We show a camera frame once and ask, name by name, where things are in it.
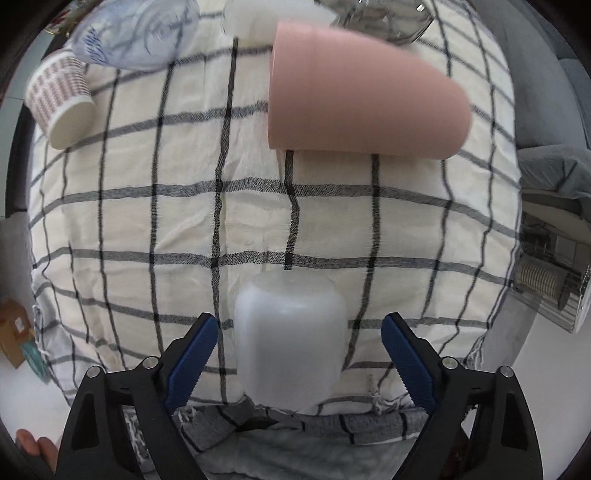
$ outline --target wire rack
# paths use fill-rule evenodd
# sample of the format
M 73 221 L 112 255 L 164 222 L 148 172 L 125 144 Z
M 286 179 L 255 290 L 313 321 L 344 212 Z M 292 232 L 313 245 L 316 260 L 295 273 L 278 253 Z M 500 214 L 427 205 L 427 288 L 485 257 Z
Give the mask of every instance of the wire rack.
M 591 247 L 524 213 L 515 268 L 518 298 L 565 330 L 579 331 L 591 303 Z

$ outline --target cardboard box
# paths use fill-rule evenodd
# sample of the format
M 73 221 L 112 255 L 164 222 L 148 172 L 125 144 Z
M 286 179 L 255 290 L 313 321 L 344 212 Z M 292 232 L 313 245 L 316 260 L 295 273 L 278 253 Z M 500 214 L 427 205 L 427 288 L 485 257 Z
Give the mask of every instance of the cardboard box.
M 14 368 L 18 368 L 25 358 L 21 345 L 31 339 L 31 322 L 27 311 L 14 300 L 0 305 L 0 350 Z

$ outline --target plaid cloth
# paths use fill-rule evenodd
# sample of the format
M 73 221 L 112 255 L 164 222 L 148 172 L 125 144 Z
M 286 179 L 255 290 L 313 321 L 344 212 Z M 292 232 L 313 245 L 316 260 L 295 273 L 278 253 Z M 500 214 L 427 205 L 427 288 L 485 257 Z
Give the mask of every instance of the plaid cloth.
M 300 414 L 400 404 L 379 329 L 392 311 L 440 354 L 479 366 L 518 246 L 514 97 L 471 7 L 428 5 L 436 20 L 407 48 L 462 85 L 473 110 L 446 160 L 270 150 L 271 47 L 225 37 L 217 0 L 200 1 L 198 53 L 156 72 L 88 67 L 92 131 L 63 152 L 35 140 L 29 209 L 37 343 L 69 402 L 91 365 L 133 368 L 211 312 L 219 344 L 191 405 L 240 403 L 233 302 L 241 281 L 273 268 L 321 271 L 348 303 L 341 379 Z

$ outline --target teal object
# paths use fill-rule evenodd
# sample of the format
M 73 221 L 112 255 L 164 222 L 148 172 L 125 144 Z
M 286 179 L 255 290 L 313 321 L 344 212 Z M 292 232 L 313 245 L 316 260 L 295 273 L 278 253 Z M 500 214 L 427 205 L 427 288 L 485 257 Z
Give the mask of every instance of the teal object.
M 47 366 L 41 358 L 41 354 L 39 350 L 37 350 L 37 345 L 33 340 L 29 340 L 21 345 L 22 354 L 25 357 L 25 360 L 31 367 L 31 370 L 35 372 L 35 375 L 38 376 L 43 382 L 49 382 L 49 372 L 47 370 Z

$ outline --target silver pin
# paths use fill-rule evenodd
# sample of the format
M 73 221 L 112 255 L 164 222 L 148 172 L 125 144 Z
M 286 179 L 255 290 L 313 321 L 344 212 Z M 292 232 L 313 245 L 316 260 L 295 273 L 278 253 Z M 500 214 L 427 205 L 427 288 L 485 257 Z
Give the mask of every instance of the silver pin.
M 513 371 L 513 369 L 511 367 L 503 365 L 501 367 L 501 375 L 503 375 L 503 377 L 511 378 L 511 377 L 513 377 L 513 375 L 515 375 L 515 372 Z
M 98 365 L 93 365 L 86 371 L 86 376 L 94 378 L 97 377 L 102 371 L 103 369 L 101 367 L 99 367 Z
M 149 356 L 148 358 L 144 359 L 144 361 L 142 362 L 142 366 L 144 368 L 154 368 L 156 365 L 158 365 L 158 357 L 157 356 Z
M 445 357 L 441 362 L 442 362 L 443 366 L 449 370 L 454 370 L 459 365 L 457 363 L 457 360 L 451 356 Z

